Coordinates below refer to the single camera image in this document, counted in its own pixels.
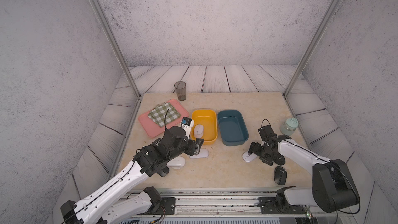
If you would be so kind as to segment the white mouse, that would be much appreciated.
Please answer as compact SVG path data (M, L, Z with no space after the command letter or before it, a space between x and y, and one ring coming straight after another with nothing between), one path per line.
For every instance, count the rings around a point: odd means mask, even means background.
M185 166L185 164L186 164L185 158L178 156L175 159L169 161L167 163L167 166L172 169L179 170L179 169L183 168Z
M190 159L202 159L209 156L209 151L206 148L201 148L200 152L196 155L189 156Z
M245 152L242 154L242 158L245 162L252 162L253 160L257 159L259 156L251 153L249 154L249 152Z
M194 137L195 137L196 139L201 139L201 138L203 137L203 135L204 135L204 126L201 125L201 124L197 124L197 125L194 127L194 133L193 133L193 135L194 135Z

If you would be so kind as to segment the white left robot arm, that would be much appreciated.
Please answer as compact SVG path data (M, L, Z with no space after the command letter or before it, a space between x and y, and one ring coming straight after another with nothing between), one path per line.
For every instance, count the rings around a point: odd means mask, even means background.
M137 150L134 158L97 191L78 202L68 200L60 210L65 224L117 224L131 216L155 213L162 198L154 187L121 201L132 188L154 174L168 175L168 163L185 153L199 154L203 139L191 140L178 126L166 129L162 138Z

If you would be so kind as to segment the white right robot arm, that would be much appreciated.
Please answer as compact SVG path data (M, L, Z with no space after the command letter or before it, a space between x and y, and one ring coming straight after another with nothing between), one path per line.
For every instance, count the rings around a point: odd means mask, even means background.
M332 213L360 205L358 190L344 161L322 157L289 136L274 136L263 144L253 142L242 158L245 162L258 158L270 166L289 158L312 176L310 188L289 186L277 191L271 203L282 214L298 213L298 208L304 206L315 206Z

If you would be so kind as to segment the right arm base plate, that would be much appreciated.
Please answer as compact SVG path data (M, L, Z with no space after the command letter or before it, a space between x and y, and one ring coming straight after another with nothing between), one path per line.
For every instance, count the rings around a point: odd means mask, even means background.
M306 210L302 205L290 205L281 194L274 197L260 197L257 207L261 214L304 215Z

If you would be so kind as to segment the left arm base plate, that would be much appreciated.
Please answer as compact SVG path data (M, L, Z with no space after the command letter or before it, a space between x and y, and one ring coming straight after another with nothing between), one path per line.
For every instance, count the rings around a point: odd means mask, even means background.
M154 206L144 213L144 215L174 215L176 207L176 198L162 198L160 202L156 202Z

